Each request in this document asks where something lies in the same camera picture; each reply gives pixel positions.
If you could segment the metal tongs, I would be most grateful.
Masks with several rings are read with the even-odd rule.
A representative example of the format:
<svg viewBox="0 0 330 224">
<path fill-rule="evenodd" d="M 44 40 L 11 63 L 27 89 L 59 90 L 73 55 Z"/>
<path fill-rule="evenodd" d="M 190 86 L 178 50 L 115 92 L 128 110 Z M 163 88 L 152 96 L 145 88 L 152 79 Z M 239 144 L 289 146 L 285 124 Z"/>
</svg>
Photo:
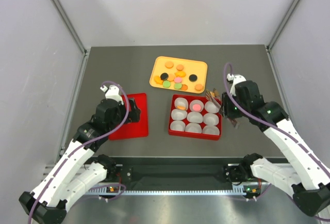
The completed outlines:
<svg viewBox="0 0 330 224">
<path fill-rule="evenodd" d="M 210 95 L 210 92 L 213 92 L 215 95 L 216 95 L 216 97 L 215 98 L 213 98 L 213 97 L 211 97 L 211 95 Z M 224 113 L 224 109 L 223 109 L 223 107 L 222 107 L 222 100 L 221 100 L 221 96 L 220 96 L 220 94 L 219 94 L 219 92 L 214 88 L 213 90 L 208 90 L 208 89 L 206 89 L 205 90 L 205 97 L 206 97 L 206 99 L 208 100 L 208 101 L 212 101 L 220 110 L 219 110 L 219 114 L 223 117 L 223 118 L 225 118 L 226 120 L 228 120 L 231 124 L 232 124 L 232 126 L 235 128 L 235 129 L 237 129 L 238 127 L 239 127 L 239 123 L 235 120 L 235 119 L 230 119 L 230 118 L 228 118 L 226 115 L 225 115 L 225 113 Z"/>
</svg>

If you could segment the orange round cookie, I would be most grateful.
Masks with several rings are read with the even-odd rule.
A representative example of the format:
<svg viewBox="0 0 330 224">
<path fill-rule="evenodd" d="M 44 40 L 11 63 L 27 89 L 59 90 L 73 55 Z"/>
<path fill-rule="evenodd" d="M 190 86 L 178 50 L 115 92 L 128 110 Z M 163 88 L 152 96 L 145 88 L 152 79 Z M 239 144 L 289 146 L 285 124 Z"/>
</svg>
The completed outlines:
<svg viewBox="0 0 330 224">
<path fill-rule="evenodd" d="M 182 71 L 182 70 L 184 69 L 184 66 L 183 66 L 183 65 L 178 65 L 178 66 L 176 67 L 176 69 L 177 69 L 178 71 Z"/>
<path fill-rule="evenodd" d="M 173 62 L 171 62 L 171 61 L 167 61 L 166 63 L 165 63 L 165 67 L 166 68 L 172 68 L 174 66 L 174 63 Z"/>
</svg>

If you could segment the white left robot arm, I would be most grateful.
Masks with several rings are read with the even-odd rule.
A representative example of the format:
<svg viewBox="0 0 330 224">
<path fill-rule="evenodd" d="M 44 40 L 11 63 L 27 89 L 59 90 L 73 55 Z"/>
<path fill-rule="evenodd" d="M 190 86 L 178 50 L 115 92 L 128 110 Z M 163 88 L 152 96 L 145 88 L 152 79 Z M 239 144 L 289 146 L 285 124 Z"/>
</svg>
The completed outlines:
<svg viewBox="0 0 330 224">
<path fill-rule="evenodd" d="M 125 103 L 101 100 L 95 114 L 77 129 L 67 150 L 46 178 L 19 197 L 28 222 L 62 223 L 74 203 L 99 182 L 114 181 L 115 186 L 121 188 L 115 161 L 107 155 L 92 156 L 122 125 L 138 122 L 140 114 L 134 99 Z"/>
</svg>

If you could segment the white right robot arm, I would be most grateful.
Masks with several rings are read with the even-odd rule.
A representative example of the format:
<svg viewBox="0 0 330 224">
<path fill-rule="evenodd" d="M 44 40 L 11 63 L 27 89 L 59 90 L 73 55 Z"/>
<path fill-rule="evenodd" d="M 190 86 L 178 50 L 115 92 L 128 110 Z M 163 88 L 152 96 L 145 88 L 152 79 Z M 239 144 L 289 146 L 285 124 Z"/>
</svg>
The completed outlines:
<svg viewBox="0 0 330 224">
<path fill-rule="evenodd" d="M 276 102 L 265 102 L 257 84 L 242 75 L 229 74 L 222 94 L 223 117 L 247 117 L 282 152 L 290 168 L 279 167 L 259 154 L 247 155 L 240 168 L 244 179 L 259 178 L 286 193 L 307 216 L 329 206 L 329 168 L 314 154 Z"/>
</svg>

